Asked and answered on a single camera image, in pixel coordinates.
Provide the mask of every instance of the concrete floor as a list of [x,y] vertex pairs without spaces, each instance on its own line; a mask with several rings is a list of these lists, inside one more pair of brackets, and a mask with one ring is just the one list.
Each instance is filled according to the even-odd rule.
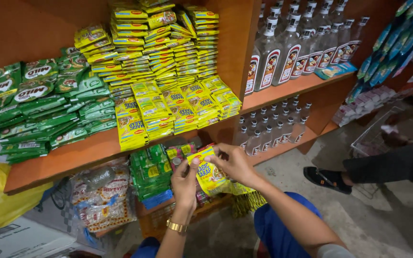
[[[293,149],[255,168],[281,190],[297,192],[311,201],[357,257],[413,257],[412,183],[389,183],[374,195],[375,185],[355,186],[352,195],[344,195],[317,187],[302,174],[303,167],[313,165],[342,170],[341,161],[348,158],[350,144],[365,129],[351,123],[320,137],[307,155]],[[185,255],[253,257],[257,236],[252,215],[234,220],[230,214],[226,208],[192,225]],[[112,257],[122,257],[142,240],[137,222],[129,224],[122,235]]]

